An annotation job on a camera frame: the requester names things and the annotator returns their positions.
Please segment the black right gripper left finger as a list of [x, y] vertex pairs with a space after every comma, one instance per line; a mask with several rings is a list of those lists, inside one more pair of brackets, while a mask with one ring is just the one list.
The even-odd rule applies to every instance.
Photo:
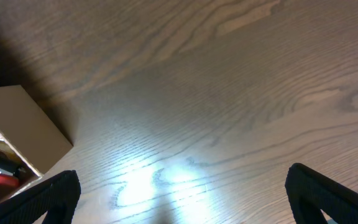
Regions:
[[0, 203], [0, 223], [33, 223], [42, 215], [44, 223], [70, 224], [81, 195], [74, 170], [65, 170]]

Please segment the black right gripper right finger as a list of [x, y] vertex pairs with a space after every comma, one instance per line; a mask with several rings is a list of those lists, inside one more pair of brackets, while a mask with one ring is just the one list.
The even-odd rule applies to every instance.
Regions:
[[336, 223], [358, 223], [358, 193], [319, 172], [294, 163], [285, 181], [296, 223], [324, 223], [324, 213]]

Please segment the cardboard box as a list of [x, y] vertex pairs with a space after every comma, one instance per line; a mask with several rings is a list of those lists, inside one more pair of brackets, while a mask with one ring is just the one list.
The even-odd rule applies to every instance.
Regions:
[[20, 85], [0, 87], [0, 137], [29, 169], [0, 203], [27, 190], [73, 147]]

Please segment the red black utility knife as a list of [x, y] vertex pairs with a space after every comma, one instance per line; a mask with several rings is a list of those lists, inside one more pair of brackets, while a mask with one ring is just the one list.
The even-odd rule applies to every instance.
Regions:
[[17, 188], [22, 166], [14, 161], [0, 157], [0, 184]]

